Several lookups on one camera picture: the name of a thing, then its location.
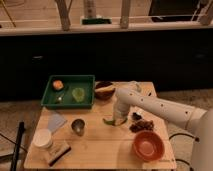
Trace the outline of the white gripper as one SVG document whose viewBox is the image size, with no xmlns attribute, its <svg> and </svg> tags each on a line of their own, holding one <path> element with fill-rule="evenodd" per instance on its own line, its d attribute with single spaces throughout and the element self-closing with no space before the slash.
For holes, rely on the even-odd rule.
<svg viewBox="0 0 213 171">
<path fill-rule="evenodd" d="M 126 105 L 115 104 L 113 108 L 114 125 L 122 125 L 128 118 L 129 108 Z"/>
</svg>

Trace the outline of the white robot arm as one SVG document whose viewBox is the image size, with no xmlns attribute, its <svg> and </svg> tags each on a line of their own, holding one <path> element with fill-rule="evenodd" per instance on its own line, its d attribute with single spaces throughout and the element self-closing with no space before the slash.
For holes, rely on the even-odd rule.
<svg viewBox="0 0 213 171">
<path fill-rule="evenodd" d="M 116 88 L 113 106 L 115 118 L 127 117 L 132 106 L 139 107 L 190 132 L 193 143 L 191 167 L 193 171 L 213 171 L 213 108 L 204 110 L 195 106 L 145 96 L 136 82 Z"/>
</svg>

